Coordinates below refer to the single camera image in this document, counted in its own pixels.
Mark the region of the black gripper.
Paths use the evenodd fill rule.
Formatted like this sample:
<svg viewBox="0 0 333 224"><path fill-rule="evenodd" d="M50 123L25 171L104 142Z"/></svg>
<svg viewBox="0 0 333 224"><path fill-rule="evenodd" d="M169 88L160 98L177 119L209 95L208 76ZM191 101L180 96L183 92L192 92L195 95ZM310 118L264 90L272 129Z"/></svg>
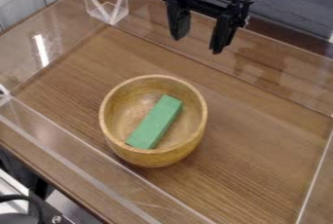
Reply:
<svg viewBox="0 0 333 224"><path fill-rule="evenodd" d="M180 40L189 31L189 12L216 18L209 50L216 55L229 45L237 18L248 16L252 0L164 0L168 31L173 40Z"/></svg>

